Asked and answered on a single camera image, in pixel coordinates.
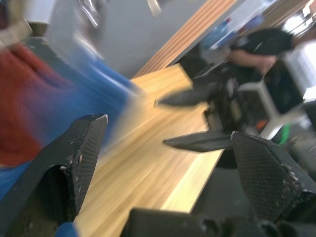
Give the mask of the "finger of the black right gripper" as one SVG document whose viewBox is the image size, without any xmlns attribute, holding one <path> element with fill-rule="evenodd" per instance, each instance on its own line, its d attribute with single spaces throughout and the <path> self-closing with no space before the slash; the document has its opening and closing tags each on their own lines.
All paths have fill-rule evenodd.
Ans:
<svg viewBox="0 0 316 237">
<path fill-rule="evenodd" d="M 221 86 L 202 86 L 166 94 L 155 100 L 155 106 L 193 107 L 209 102 L 221 92 Z"/>
<path fill-rule="evenodd" d="M 216 150 L 232 150 L 231 133 L 222 131 L 204 131 L 174 138 L 164 139 L 163 144 L 198 153 L 207 153 Z"/>
</svg>

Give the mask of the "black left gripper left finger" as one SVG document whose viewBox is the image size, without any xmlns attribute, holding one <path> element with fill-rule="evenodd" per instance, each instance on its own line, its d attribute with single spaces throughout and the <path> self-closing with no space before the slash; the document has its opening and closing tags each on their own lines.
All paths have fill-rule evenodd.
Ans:
<svg viewBox="0 0 316 237">
<path fill-rule="evenodd" d="M 83 116 L 38 153 L 0 200 L 1 236 L 52 237 L 75 220 L 107 123 L 107 115 Z"/>
</svg>

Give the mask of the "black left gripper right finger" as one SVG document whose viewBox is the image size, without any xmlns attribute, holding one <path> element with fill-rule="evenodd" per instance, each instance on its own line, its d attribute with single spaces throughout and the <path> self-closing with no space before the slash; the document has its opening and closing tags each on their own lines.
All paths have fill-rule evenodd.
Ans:
<svg viewBox="0 0 316 237">
<path fill-rule="evenodd" d="M 258 220 L 315 222 L 316 183 L 279 145 L 234 131 L 242 189 Z"/>
</svg>

